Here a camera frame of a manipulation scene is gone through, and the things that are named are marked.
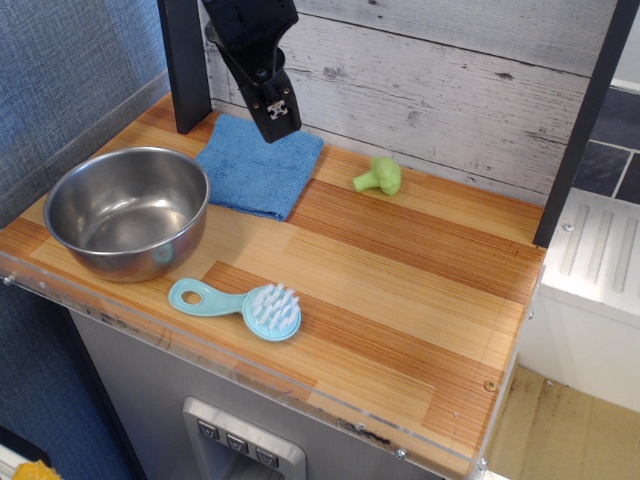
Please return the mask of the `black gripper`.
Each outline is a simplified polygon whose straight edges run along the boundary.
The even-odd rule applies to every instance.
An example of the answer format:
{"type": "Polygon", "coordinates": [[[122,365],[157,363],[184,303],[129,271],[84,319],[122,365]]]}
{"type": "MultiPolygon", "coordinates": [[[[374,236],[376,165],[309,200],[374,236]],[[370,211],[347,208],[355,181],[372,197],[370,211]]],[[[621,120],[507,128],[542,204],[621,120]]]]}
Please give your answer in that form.
{"type": "Polygon", "coordinates": [[[292,1],[205,1],[206,36],[231,71],[263,139],[274,143],[301,129],[299,107],[279,50],[298,22],[292,1]]]}

